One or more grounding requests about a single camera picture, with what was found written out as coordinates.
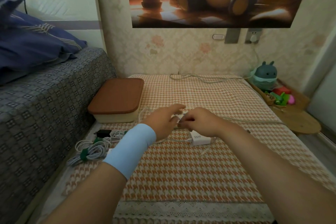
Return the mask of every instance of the orange houndstooth pattern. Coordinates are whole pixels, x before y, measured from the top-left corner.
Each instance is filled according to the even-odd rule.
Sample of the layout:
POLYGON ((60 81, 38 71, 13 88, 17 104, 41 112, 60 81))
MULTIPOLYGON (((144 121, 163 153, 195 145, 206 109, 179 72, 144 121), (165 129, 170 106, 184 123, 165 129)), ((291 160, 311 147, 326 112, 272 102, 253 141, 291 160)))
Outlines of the orange houndstooth pattern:
MULTIPOLYGON (((174 81, 167 75, 132 77, 145 81, 141 110, 182 103, 187 110, 201 106, 220 116, 279 121, 243 80, 207 84, 197 78, 174 81)), ((143 117, 148 114, 149 111, 144 112, 143 117)), ((287 127, 282 124, 237 123, 326 188, 336 191, 330 174, 287 127)), ((103 124, 102 128, 128 130, 135 124, 103 124)), ((188 131, 183 129, 174 130, 170 137, 177 140, 190 138, 188 131)), ((72 192, 98 164, 86 162, 78 165, 66 184, 65 194, 72 192)), ((190 143, 174 141, 153 144, 129 179, 121 200, 263 202, 250 176, 221 140, 213 140, 210 146, 191 146, 190 143)))

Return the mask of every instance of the light blue sleeve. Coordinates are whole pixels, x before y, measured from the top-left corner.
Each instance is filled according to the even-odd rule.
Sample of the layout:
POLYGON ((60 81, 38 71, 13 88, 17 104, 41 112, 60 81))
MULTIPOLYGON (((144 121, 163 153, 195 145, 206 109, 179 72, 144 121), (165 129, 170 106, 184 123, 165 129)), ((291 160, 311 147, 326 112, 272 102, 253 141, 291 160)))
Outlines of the light blue sleeve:
POLYGON ((129 179, 144 152, 155 141, 154 130, 146 124, 138 124, 124 135, 103 161, 115 167, 126 179, 129 179))

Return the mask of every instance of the power outlet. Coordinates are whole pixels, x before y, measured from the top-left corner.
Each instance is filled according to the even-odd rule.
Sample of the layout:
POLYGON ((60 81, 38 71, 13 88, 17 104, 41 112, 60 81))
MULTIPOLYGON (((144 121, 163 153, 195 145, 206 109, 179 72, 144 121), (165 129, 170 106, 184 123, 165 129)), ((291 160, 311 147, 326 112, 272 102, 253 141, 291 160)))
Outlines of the power outlet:
POLYGON ((262 32, 262 28, 249 28, 247 30, 247 34, 246 34, 246 38, 245 38, 245 43, 246 44, 251 44, 251 37, 252 35, 256 35, 257 36, 257 41, 254 42, 255 44, 257 44, 260 40, 260 36, 261 36, 261 32, 262 32))

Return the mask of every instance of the plastic container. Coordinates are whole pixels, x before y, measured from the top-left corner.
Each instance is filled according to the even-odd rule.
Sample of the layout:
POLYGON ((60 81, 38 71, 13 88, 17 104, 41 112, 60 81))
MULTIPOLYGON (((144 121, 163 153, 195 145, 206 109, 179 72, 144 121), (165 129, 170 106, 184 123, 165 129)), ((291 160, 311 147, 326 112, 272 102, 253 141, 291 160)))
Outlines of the plastic container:
POLYGON ((144 81, 141 78, 107 80, 88 106, 100 123, 125 123, 138 118, 144 81))

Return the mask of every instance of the left arm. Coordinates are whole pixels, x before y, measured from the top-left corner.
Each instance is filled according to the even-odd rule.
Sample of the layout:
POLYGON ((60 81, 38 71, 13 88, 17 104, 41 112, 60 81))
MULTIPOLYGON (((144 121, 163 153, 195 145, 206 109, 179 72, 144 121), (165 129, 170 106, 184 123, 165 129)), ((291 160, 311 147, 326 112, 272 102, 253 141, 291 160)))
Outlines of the left arm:
POLYGON ((123 137, 90 175, 59 205, 44 224, 110 223, 127 180, 143 153, 169 136, 184 105, 162 107, 151 113, 123 137))

